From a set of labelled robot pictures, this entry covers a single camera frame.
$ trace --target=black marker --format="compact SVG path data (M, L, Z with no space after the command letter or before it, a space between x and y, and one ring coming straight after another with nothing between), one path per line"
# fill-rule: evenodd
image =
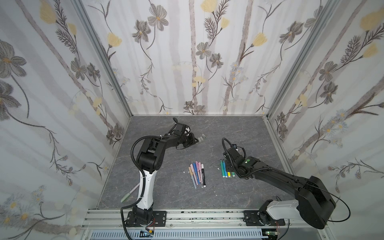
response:
M203 175L203 187L206 187L207 185L205 184L204 164L201 164L201 174Z

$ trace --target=green marker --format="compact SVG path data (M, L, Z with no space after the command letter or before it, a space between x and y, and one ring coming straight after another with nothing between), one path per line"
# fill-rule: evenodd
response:
M220 160L220 166L221 166L221 175L223 177L225 177L225 173L224 173L224 165L223 165L223 162Z

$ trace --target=black mounting plate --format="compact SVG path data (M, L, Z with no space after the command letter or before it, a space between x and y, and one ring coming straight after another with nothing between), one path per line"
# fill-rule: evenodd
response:
M270 225L262 224L259 221L259 215L257 214L259 212L258 210L247 210L243 212L244 212L243 221L245 221L245 224L247 226L276 226L276 222L279 224L279 226L285 226L284 219L279 219L279 220L276 220L275 222L271 222Z
M155 219L155 227L165 227L167 220L167 211L153 211L153 218ZM128 218L125 222L125 226L142 227L139 223L136 222L136 219L133 217L132 211L128 213Z

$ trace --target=blue marker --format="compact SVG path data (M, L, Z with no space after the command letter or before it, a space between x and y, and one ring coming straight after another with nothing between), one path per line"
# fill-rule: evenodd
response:
M197 175L197 167L196 167L196 163L192 163L193 164L193 168L195 170L195 173Z
M227 169L225 168L225 161L223 161L223 167L224 167L224 175L225 177L228 177Z

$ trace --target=group of markers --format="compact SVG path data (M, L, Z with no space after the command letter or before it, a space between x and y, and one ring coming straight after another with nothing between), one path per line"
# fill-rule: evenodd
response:
M221 160L220 159L220 166L221 166L221 175L222 177L234 177L235 176L235 172L227 172L226 171L226 168L225 168L225 161L224 160Z
M188 167L188 169L189 169L189 174L191 175L193 185L195 186L195 189L197 188L196 185L199 185L199 184L203 184L203 187L206 187L204 164L201 164L201 162L196 161L196 163L192 163Z

